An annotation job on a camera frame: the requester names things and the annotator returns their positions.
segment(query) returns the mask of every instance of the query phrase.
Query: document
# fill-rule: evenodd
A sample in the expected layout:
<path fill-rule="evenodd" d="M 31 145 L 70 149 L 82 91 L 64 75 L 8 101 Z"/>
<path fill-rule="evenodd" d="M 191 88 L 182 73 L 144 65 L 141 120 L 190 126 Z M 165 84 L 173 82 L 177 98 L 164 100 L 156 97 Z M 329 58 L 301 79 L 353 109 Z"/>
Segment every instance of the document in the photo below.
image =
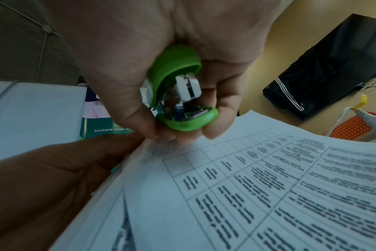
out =
<path fill-rule="evenodd" d="M 137 251 L 376 250 L 376 143 L 251 111 L 214 140 L 147 143 L 120 176 Z"/>

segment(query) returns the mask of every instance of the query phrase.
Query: hand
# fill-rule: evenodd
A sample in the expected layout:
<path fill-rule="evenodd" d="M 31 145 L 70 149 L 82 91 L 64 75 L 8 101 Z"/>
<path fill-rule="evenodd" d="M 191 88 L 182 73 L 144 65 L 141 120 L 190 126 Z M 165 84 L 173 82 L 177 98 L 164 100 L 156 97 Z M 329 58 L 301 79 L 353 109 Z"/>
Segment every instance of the hand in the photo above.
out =
<path fill-rule="evenodd" d="M 142 140 L 103 135 L 0 161 L 0 250 L 47 250 Z"/>
<path fill-rule="evenodd" d="M 148 138 L 188 143 L 214 138 L 234 121 L 245 72 L 261 53 L 280 0 L 41 0 L 86 80 L 113 120 Z M 219 117 L 197 131 L 158 126 L 139 88 L 156 57 L 172 43 L 192 45 L 202 59 L 201 105 Z"/>

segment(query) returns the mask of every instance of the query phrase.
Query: orange object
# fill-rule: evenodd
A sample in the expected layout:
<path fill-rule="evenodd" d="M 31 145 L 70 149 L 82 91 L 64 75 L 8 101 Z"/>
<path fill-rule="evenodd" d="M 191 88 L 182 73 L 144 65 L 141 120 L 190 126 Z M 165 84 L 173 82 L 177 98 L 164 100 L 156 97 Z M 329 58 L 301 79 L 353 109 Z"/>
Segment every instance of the orange object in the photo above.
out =
<path fill-rule="evenodd" d="M 334 129 L 333 133 L 331 133 L 330 137 L 337 139 L 354 140 L 369 133 L 371 130 L 371 126 L 367 125 L 367 123 L 361 117 L 356 115 L 338 125 Z"/>

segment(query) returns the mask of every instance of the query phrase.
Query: white paper sheet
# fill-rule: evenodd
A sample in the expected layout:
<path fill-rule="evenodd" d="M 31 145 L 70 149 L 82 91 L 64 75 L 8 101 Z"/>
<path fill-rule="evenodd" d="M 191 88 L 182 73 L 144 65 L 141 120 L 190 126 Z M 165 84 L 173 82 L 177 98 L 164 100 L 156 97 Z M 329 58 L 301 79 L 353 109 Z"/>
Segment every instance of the white paper sheet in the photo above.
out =
<path fill-rule="evenodd" d="M 376 250 L 376 143 L 250 112 L 215 140 L 152 143 L 122 176 L 137 251 Z"/>

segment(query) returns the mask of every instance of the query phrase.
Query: yellow clip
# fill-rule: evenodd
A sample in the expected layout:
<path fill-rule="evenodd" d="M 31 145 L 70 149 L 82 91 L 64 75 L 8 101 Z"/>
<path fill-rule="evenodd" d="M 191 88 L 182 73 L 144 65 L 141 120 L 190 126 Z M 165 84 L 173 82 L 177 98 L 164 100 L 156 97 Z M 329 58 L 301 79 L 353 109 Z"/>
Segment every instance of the yellow clip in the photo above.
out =
<path fill-rule="evenodd" d="M 355 105 L 354 107 L 352 107 L 351 110 L 352 110 L 352 111 L 357 111 L 357 110 L 359 110 L 362 106 L 364 106 L 366 103 L 367 103 L 367 95 L 362 94 L 362 100 L 360 101 L 360 103 L 358 103 L 357 105 Z"/>

